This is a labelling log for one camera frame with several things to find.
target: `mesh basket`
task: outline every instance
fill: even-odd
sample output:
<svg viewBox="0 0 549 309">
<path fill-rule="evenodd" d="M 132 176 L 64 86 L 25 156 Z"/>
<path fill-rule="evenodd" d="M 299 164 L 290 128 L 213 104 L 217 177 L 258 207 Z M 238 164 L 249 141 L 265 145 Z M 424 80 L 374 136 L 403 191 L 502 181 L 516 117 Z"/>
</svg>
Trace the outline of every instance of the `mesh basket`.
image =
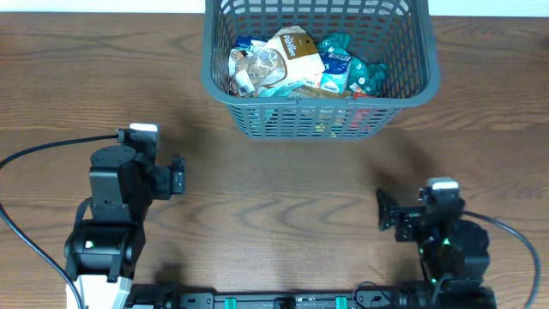
<svg viewBox="0 0 549 309">
<path fill-rule="evenodd" d="M 427 0 L 208 0 L 202 83 L 227 104 L 253 138 L 361 138 L 400 110 L 437 92 L 439 73 Z M 299 25 L 315 40 L 345 32 L 347 48 L 367 64 L 387 64 L 382 98 L 237 98 L 229 89 L 228 56 L 238 36 L 273 36 Z"/>
</svg>

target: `snack bag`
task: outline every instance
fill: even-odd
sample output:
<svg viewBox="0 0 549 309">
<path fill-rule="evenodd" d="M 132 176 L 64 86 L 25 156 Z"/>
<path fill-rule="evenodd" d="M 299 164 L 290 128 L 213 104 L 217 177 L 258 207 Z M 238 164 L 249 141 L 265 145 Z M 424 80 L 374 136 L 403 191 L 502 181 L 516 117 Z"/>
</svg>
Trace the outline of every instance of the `snack bag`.
<svg viewBox="0 0 549 309">
<path fill-rule="evenodd" d="M 264 49 L 260 45 L 251 48 L 232 49 L 229 56 L 229 76 L 236 82 L 238 96 L 241 97 L 255 94 L 262 82 L 277 82 L 280 76 L 286 74 L 286 68 L 277 51 Z"/>
<path fill-rule="evenodd" d="M 347 89 L 353 92 L 379 96 L 386 78 L 387 65 L 366 65 L 362 60 L 353 57 Z"/>
<path fill-rule="evenodd" d="M 347 33 L 332 33 L 317 48 L 320 52 L 333 52 L 338 55 L 348 55 L 347 47 L 351 43 L 351 36 Z"/>
<path fill-rule="evenodd" d="M 278 53 L 283 70 L 269 74 L 258 86 L 260 94 L 267 88 L 293 85 L 306 77 L 324 72 L 323 61 L 313 40 L 300 26 L 284 27 L 263 49 Z"/>
</svg>

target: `wooden table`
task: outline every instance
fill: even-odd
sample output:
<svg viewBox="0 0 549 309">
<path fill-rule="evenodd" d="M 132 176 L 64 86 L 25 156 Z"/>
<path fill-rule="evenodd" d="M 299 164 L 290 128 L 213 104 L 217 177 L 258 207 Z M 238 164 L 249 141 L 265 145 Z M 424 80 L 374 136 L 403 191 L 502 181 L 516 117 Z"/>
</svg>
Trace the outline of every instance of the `wooden table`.
<svg viewBox="0 0 549 309">
<path fill-rule="evenodd" d="M 57 140 L 160 125 L 160 161 L 187 191 L 149 210 L 137 282 L 226 291 L 351 289 L 418 279 L 414 244 L 377 230 L 376 187 L 413 203 L 429 177 L 549 254 L 549 20 L 434 18 L 442 87 L 359 142 L 254 142 L 200 81 L 201 15 L 0 15 L 0 157 Z M 59 263 L 89 156 L 110 142 L 31 154 L 2 170 L 8 212 Z M 525 301 L 531 257 L 495 227 L 486 285 Z M 5 225 L 0 307 L 61 308 L 64 283 Z M 549 304 L 544 279 L 536 307 Z"/>
</svg>

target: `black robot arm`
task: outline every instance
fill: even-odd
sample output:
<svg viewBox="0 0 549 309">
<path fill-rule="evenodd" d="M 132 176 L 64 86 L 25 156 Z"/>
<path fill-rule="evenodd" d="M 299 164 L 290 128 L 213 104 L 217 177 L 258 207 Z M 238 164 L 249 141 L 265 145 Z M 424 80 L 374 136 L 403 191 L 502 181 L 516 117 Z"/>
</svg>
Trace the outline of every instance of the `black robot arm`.
<svg viewBox="0 0 549 309">
<path fill-rule="evenodd" d="M 73 281 L 80 275 L 106 275 L 108 282 L 120 276 L 133 279 L 145 245 L 148 207 L 154 199 L 184 192 L 183 159 L 155 165 L 156 126 L 133 124 L 117 134 L 119 145 L 92 154 L 92 196 L 81 203 L 65 243 L 66 271 Z M 83 220 L 87 208 L 92 219 Z"/>
<path fill-rule="evenodd" d="M 432 305 L 444 307 L 458 300 L 493 306 L 493 293 L 481 288 L 490 264 L 488 232 L 472 221 L 462 220 L 465 202 L 453 179 L 429 179 L 419 190 L 420 207 L 400 207 L 378 189 L 379 228 L 395 227 L 397 242 L 414 241 L 425 282 L 432 283 Z"/>
</svg>

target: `green connector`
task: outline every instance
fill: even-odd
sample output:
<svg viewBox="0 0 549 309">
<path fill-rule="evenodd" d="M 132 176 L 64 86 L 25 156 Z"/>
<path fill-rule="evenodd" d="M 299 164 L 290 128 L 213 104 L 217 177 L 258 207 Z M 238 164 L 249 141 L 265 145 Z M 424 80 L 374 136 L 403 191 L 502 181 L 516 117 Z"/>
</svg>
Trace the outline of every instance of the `green connector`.
<svg viewBox="0 0 549 309">
<path fill-rule="evenodd" d="M 225 309 L 237 309 L 237 299 L 225 299 Z"/>
<path fill-rule="evenodd" d="M 344 296 L 336 297 L 335 309 L 347 309 L 347 297 L 344 297 Z"/>
</svg>

